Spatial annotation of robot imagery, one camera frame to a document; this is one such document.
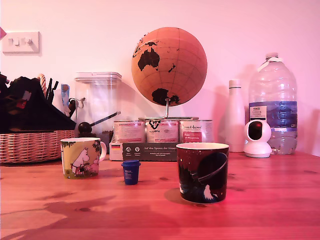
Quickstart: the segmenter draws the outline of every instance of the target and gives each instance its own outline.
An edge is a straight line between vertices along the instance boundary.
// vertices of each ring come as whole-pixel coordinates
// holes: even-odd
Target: black knob
[[[92,131],[92,127],[90,126],[90,124],[86,121],[82,122],[79,124],[78,126],[78,130],[79,130],[79,133],[91,133]]]

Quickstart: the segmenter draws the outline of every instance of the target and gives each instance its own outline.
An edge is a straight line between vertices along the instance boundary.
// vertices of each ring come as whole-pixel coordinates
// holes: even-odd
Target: dark space mug
[[[190,142],[176,145],[180,194],[187,201],[218,203],[226,198],[229,146]]]

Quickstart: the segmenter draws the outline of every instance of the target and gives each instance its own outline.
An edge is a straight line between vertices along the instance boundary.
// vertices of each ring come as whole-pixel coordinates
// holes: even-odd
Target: wicker basket
[[[37,163],[61,158],[60,140],[73,130],[0,134],[0,163]]]

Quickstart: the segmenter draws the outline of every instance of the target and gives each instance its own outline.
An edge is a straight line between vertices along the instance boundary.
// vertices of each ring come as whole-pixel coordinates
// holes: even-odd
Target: cardboard box
[[[178,143],[116,143],[110,142],[109,159],[176,162]]]

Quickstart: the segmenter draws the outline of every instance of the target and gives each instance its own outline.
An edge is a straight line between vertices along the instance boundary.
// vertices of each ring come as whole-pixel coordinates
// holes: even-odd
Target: mug
[[[99,162],[104,160],[107,148],[97,137],[61,139],[62,170],[65,178],[85,179],[98,175]]]
[[[190,142],[176,145],[179,188],[183,199],[201,204],[226,198],[229,145]]]

